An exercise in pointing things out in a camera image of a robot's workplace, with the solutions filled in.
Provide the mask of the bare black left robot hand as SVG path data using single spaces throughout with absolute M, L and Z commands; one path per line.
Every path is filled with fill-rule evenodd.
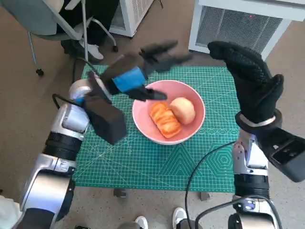
M 139 52 L 129 52 L 117 59 L 101 75 L 101 80 L 111 95 L 126 94 L 139 101 L 167 100 L 164 92 L 144 86 L 153 72 L 163 73 L 192 58 L 189 54 L 171 56 L 168 51 L 178 41 L 165 41 L 147 45 Z

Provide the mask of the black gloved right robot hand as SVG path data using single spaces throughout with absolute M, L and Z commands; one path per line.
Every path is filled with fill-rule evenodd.
M 243 116 L 255 124 L 272 118 L 284 89 L 284 76 L 272 76 L 261 55 L 247 47 L 213 41 L 208 49 L 213 59 L 225 62 L 233 76 Z

